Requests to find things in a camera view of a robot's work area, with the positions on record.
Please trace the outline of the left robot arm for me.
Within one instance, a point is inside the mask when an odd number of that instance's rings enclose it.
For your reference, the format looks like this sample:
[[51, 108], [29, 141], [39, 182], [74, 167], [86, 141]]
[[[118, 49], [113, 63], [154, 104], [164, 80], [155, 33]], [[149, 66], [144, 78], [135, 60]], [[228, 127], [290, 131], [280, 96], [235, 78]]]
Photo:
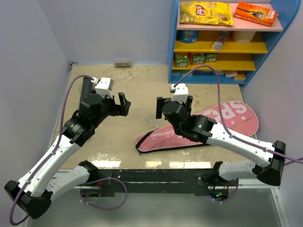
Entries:
[[18, 181], [8, 181], [5, 191], [29, 217], [41, 217], [51, 205], [53, 189], [47, 186], [62, 164], [91, 138], [95, 129], [108, 116], [127, 116], [131, 102], [124, 93], [119, 93], [120, 104], [113, 97], [91, 93], [85, 96], [60, 130], [55, 143], [36, 165]]

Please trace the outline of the pink racket bag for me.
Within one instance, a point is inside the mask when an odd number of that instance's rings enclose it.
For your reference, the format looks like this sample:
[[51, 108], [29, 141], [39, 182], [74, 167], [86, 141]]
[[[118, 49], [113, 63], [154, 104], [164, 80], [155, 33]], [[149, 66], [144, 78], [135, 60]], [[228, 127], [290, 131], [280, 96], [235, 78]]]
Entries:
[[[245, 103], [227, 101], [221, 103], [221, 109], [220, 112], [216, 105], [198, 114], [213, 118], [220, 123], [222, 122], [221, 117], [223, 117], [229, 129], [249, 137], [255, 135], [258, 131], [258, 117]], [[135, 148], [141, 154], [203, 146], [206, 146], [206, 144], [192, 142], [182, 136], [175, 135], [171, 125], [142, 134], [135, 139]]]

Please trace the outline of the black shuttlecock tube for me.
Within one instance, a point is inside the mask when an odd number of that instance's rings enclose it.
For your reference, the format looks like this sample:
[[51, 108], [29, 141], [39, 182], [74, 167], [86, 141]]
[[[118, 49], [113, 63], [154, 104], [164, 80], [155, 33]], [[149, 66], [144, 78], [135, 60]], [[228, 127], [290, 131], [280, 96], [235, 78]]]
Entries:
[[94, 85], [91, 82], [91, 79], [84, 78], [82, 81], [81, 94], [80, 94], [80, 103], [84, 100], [84, 98], [90, 94], [95, 93]]

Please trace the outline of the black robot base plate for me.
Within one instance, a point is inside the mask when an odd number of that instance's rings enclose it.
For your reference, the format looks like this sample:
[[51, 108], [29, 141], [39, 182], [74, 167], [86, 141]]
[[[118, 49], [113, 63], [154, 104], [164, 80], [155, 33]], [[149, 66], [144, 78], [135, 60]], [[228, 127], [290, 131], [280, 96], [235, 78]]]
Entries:
[[194, 194], [227, 198], [236, 180], [211, 180], [212, 169], [98, 169], [83, 185], [98, 186], [102, 197], [115, 193]]

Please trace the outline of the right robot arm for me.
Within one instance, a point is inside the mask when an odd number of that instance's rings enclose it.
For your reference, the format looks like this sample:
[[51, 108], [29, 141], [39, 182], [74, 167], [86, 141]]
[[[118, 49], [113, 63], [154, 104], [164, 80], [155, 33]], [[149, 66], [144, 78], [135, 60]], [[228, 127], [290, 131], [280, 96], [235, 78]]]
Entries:
[[234, 179], [257, 178], [265, 184], [280, 186], [285, 165], [284, 142], [264, 142], [228, 130], [210, 117], [192, 115], [187, 104], [171, 98], [157, 98], [156, 118], [161, 117], [172, 125], [176, 135], [192, 142], [218, 146], [247, 158], [247, 161], [241, 162], [216, 162], [212, 173], [205, 177], [207, 182], [221, 186]]

